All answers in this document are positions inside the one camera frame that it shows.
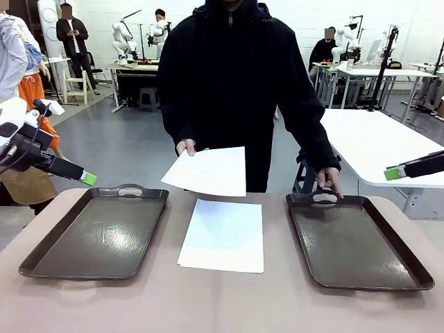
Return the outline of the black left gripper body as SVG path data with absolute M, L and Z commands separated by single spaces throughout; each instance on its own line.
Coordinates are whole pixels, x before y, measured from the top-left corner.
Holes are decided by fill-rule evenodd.
M 45 172 L 55 172 L 54 155 L 46 152 L 54 136 L 44 130 L 19 130 L 12 136 L 12 145 L 17 147 L 12 157 L 12 170 L 26 171 L 35 167 Z

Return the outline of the person's left hand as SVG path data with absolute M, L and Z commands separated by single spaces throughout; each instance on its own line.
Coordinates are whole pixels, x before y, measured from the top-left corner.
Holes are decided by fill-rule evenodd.
M 318 172 L 316 181 L 320 188 L 330 188 L 331 190 L 334 190 L 340 198 L 343 198 L 339 174 L 340 171 L 336 168 L 324 168 Z

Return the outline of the person's right hand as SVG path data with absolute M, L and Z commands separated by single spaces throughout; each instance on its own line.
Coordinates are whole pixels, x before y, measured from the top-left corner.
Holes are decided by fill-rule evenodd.
M 178 155 L 183 154 L 186 152 L 189 156 L 194 156 L 196 149 L 195 149 L 195 141 L 192 139 L 183 139 L 178 142 L 176 145 L 176 151 Z

